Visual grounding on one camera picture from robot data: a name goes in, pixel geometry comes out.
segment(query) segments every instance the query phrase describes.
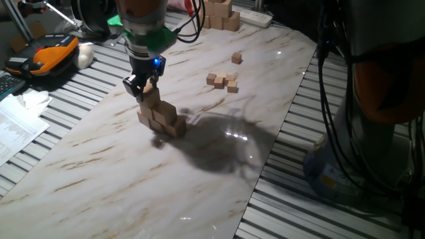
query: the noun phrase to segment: marble surface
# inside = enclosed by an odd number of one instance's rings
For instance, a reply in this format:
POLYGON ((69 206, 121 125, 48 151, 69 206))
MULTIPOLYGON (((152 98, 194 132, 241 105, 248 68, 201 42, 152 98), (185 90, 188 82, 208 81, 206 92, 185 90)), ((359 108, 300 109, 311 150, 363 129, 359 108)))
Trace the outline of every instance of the marble surface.
POLYGON ((158 86, 185 137, 155 135, 115 87, 0 200, 0 238, 232 238, 314 47, 248 25, 177 43, 158 86), (237 75, 239 92, 209 72, 237 75))

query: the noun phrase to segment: paper document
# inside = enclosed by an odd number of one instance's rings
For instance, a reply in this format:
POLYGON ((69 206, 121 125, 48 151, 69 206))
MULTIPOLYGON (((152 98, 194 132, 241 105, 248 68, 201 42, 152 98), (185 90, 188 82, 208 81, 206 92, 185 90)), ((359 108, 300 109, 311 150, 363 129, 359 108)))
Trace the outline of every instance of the paper document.
POLYGON ((0 102, 0 166, 50 126, 29 113, 12 95, 0 102))

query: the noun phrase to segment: white power strip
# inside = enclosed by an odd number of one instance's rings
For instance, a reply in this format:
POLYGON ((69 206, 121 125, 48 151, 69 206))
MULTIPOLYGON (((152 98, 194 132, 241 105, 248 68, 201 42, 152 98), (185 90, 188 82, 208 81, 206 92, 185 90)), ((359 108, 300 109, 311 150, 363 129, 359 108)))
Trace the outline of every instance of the white power strip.
POLYGON ((263 29, 268 28, 268 26, 272 24, 272 16, 263 13, 257 13, 255 11, 238 6, 232 6, 232 10, 240 13, 240 21, 243 23, 248 23, 263 29))

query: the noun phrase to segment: small wooden cube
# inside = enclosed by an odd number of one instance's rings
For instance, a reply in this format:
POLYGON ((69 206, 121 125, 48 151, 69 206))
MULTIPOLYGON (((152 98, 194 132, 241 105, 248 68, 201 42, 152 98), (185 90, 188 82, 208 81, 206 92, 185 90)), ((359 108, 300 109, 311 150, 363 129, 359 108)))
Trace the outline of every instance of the small wooden cube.
POLYGON ((208 74, 207 76, 207 85, 214 86, 214 80, 217 77, 216 74, 208 74))
POLYGON ((184 135, 186 133, 186 117, 177 116, 175 123, 165 128, 165 133, 175 138, 184 135))
POLYGON ((224 85, 227 86, 229 81, 234 81, 234 79, 236 78, 235 75, 227 75, 226 79, 224 80, 224 85))
POLYGON ((237 93, 237 91, 238 91, 238 83, 235 81, 229 81, 227 84, 227 92, 237 93))
POLYGON ((214 88, 224 89, 224 79, 221 77, 216 77, 214 80, 214 88))
POLYGON ((213 16, 214 15, 214 2, 211 0, 204 0, 205 3, 205 15, 213 16))
POLYGON ((143 116, 145 116, 146 118, 153 120, 153 112, 151 109, 146 108, 143 105, 140 105, 140 112, 143 116))
POLYGON ((177 110, 172 104, 160 101, 156 106, 152 108, 153 120, 160 123, 161 125, 167 126, 174 123, 177 118, 177 110))
POLYGON ((230 18, 223 19, 223 29, 228 31, 237 31, 240 25, 240 13, 232 12, 230 18))
POLYGON ((210 16, 205 16, 204 28, 205 28, 205 29, 210 29, 210 28, 211 28, 211 24, 210 24, 210 16))
POLYGON ((161 98, 159 97, 159 89, 153 88, 150 82, 146 83, 146 86, 143 89, 143 101, 141 101, 140 96, 136 97, 137 102, 140 106, 148 109, 151 109, 155 104, 158 104, 158 102, 161 101, 161 98))
POLYGON ((150 128, 151 127, 151 122, 150 120, 145 117, 140 110, 137 111, 137 116, 139 118, 139 122, 144 124, 146 127, 150 128))
POLYGON ((212 29, 223 30, 223 18, 210 16, 210 26, 212 29))
POLYGON ((232 55, 232 63, 240 64, 242 62, 242 54, 235 52, 232 55))
POLYGON ((214 3, 214 16, 229 18, 232 14, 232 0, 226 0, 223 3, 214 3))
POLYGON ((224 80, 226 80, 226 76, 227 76, 227 73, 225 73, 225 72, 220 72, 220 73, 218 73, 218 76, 217 76, 217 77, 221 77, 221 78, 223 78, 224 80))
POLYGON ((159 133, 164 133, 164 129, 165 129, 164 125, 161 125, 159 122, 156 122, 155 120, 151 120, 150 122, 151 122, 151 129, 159 133))

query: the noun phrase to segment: white plush toy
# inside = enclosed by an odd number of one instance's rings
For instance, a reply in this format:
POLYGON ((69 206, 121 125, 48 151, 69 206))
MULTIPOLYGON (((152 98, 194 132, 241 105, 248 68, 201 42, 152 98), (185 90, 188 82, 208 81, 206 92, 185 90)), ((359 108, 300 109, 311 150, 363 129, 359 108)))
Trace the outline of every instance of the white plush toy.
POLYGON ((74 64, 78 69, 87 68, 93 61, 94 52, 88 45, 81 45, 78 55, 74 58, 74 64))

